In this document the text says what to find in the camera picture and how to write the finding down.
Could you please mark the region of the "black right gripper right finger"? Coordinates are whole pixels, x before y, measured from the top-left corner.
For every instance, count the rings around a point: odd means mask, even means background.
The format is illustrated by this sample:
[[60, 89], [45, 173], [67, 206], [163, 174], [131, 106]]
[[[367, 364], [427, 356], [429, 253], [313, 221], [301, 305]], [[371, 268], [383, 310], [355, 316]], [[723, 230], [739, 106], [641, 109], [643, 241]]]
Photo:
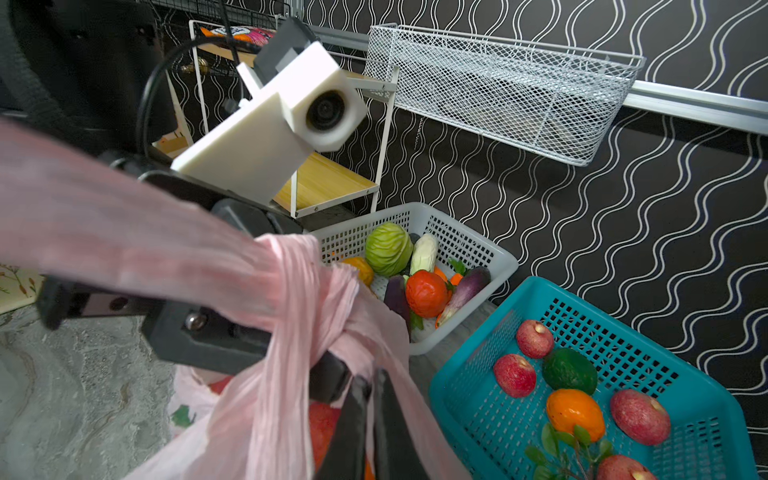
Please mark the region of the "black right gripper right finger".
[[373, 380], [375, 478], [427, 480], [390, 375], [384, 369], [377, 369]]

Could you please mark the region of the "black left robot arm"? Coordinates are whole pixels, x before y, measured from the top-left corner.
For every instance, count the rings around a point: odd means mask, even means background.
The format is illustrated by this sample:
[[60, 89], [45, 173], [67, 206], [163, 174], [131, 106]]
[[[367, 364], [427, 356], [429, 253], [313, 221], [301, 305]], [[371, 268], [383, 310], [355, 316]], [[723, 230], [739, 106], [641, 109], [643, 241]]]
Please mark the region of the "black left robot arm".
[[[50, 133], [138, 181], [200, 206], [251, 235], [295, 234], [299, 224], [264, 204], [169, 169], [137, 143], [140, 96], [162, 43], [150, 8], [135, 1], [5, 1], [1, 5], [1, 112]], [[268, 332], [218, 312], [51, 277], [36, 307], [44, 326], [139, 315], [159, 358], [225, 375], [261, 361]]]

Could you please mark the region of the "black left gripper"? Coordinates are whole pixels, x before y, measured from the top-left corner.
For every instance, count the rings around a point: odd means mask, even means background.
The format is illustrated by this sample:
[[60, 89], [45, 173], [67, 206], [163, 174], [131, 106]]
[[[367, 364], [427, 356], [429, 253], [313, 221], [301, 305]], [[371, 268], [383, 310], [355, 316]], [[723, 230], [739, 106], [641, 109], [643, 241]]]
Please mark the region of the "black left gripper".
[[[303, 231], [297, 221], [271, 206], [174, 173], [142, 155], [102, 155], [98, 160], [200, 207], [251, 237]], [[45, 280], [35, 306], [51, 331], [70, 319], [139, 315], [141, 333], [160, 359], [230, 376], [261, 361], [271, 339], [269, 332], [238, 325], [207, 307], [137, 297], [57, 277]]]

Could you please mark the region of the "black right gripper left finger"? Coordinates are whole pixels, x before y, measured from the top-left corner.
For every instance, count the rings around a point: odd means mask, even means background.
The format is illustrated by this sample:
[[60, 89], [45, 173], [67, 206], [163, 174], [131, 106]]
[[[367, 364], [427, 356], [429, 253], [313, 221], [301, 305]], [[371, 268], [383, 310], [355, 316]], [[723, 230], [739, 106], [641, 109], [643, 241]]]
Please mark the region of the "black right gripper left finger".
[[314, 475], [315, 479], [365, 478], [367, 405], [369, 382], [352, 379], [329, 448]]

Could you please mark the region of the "cream canvas tote bag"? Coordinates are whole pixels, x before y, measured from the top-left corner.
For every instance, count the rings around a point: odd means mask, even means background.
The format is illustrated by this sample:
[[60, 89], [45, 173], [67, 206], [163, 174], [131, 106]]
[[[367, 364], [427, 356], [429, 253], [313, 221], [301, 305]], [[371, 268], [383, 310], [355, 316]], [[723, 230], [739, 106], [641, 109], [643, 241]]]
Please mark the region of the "cream canvas tote bag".
[[43, 282], [44, 277], [35, 270], [1, 264], [0, 314], [33, 304]]

